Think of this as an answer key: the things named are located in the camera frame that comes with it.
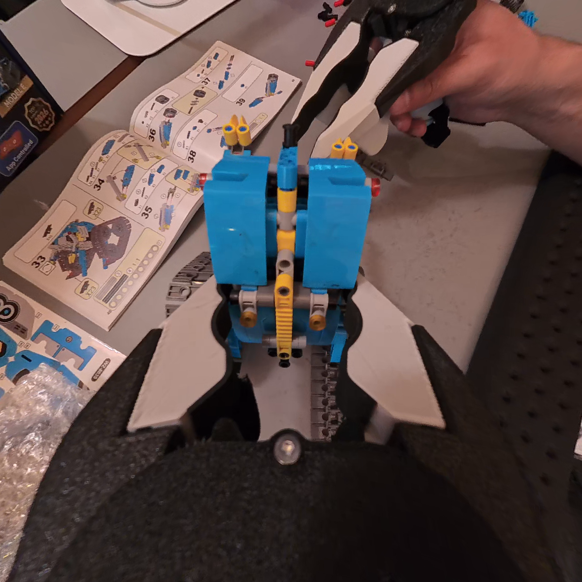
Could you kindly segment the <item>white laptop stand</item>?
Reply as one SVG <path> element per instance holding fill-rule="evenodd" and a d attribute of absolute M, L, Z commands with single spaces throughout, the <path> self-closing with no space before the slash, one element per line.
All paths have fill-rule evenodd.
<path fill-rule="evenodd" d="M 62 1 L 96 32 L 132 56 L 148 56 L 233 1 Z"/>

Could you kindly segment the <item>blue toy vehicle with wheels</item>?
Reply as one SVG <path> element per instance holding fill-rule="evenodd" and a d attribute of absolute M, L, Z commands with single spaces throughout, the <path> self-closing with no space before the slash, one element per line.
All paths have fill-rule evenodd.
<path fill-rule="evenodd" d="M 297 161 L 297 124 L 283 126 L 276 165 L 246 149 L 250 127 L 223 127 L 228 150 L 204 187 L 216 284 L 230 293 L 228 345 L 263 345 L 290 366 L 307 346 L 330 348 L 338 364 L 347 343 L 347 296 L 357 284 L 380 178 L 357 163 L 358 145 L 340 139 L 327 158 Z"/>

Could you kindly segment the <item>black perforated pad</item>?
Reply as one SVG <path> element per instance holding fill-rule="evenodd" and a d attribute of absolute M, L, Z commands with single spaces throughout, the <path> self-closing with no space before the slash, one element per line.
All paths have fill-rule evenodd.
<path fill-rule="evenodd" d="M 533 495 L 557 573 L 581 581 L 581 167 L 552 152 L 468 376 Z"/>

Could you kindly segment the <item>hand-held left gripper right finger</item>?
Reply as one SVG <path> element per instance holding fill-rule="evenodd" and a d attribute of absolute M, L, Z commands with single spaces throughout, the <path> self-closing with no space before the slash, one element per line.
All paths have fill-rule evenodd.
<path fill-rule="evenodd" d="M 368 280 L 345 310 L 339 365 L 339 440 L 388 441 L 398 423 L 446 427 L 413 324 Z"/>

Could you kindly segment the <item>bubble wrap bag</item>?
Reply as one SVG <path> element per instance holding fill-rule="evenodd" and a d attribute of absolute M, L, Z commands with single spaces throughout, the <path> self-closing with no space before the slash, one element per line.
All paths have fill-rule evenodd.
<path fill-rule="evenodd" d="M 47 364 L 18 380 L 1 409 L 1 526 L 25 520 L 52 456 L 94 391 Z"/>

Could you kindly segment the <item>dark toy vehicle box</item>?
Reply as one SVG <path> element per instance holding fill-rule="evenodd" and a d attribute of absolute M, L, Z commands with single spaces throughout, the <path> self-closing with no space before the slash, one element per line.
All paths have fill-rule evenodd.
<path fill-rule="evenodd" d="M 38 155 L 63 110 L 1 33 L 1 191 Z"/>

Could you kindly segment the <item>open instruction booklet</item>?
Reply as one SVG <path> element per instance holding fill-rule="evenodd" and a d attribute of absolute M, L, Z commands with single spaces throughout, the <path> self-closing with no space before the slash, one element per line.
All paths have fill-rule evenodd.
<path fill-rule="evenodd" d="M 301 83 L 216 41 L 91 147 L 4 266 L 110 330 L 201 207 L 223 126 L 236 116 L 249 146 Z"/>

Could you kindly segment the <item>blue printed sticker sheet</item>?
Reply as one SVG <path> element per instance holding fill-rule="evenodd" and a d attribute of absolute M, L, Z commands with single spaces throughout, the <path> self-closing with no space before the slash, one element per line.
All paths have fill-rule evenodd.
<path fill-rule="evenodd" d="M 1 282 L 1 397 L 46 364 L 92 392 L 126 356 L 55 312 Z"/>

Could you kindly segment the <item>grey desk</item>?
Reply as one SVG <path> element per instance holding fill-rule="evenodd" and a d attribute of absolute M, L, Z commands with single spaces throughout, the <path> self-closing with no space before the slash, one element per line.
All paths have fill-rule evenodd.
<path fill-rule="evenodd" d="M 96 105 L 1 194 L 1 256 L 43 217 L 91 146 L 127 129 L 139 102 L 216 40 L 306 84 L 304 61 L 328 35 L 316 19 L 320 6 L 240 1 L 98 93 Z M 394 177 L 373 202 L 364 272 L 465 371 L 548 151 L 507 123 L 454 123 L 438 149 L 391 127 L 383 154 Z"/>

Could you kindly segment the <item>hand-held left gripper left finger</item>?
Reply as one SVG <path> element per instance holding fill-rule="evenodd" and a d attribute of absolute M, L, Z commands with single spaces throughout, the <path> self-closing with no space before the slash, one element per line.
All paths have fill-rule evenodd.
<path fill-rule="evenodd" d="M 212 331 L 222 297 L 206 282 L 162 325 L 162 334 L 127 431 L 176 426 L 226 373 L 226 351 Z"/>

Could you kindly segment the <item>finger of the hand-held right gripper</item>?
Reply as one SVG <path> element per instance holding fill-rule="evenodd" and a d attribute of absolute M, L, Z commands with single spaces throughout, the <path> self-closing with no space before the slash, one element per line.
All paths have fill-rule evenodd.
<path fill-rule="evenodd" d="M 370 68 L 371 33 L 365 20 L 351 20 L 338 26 L 317 58 L 292 123 L 306 132 L 328 106 L 342 84 L 354 97 L 366 83 Z"/>
<path fill-rule="evenodd" d="M 383 120 L 375 101 L 417 47 L 418 41 L 403 38 L 382 48 L 358 90 L 342 104 L 332 123 L 318 137 L 316 148 L 331 148 L 346 137 L 360 148 L 382 148 L 388 137 L 389 121 Z"/>

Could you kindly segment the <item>person's right hand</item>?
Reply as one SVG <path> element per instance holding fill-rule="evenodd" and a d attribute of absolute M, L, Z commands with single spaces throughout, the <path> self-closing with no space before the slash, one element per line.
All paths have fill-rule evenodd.
<path fill-rule="evenodd" d="M 459 29 L 450 55 L 426 78 L 406 89 L 390 108 L 390 121 L 421 137 L 426 123 L 412 113 L 438 99 L 470 124 L 507 121 L 522 97 L 540 37 L 506 8 L 477 1 Z"/>

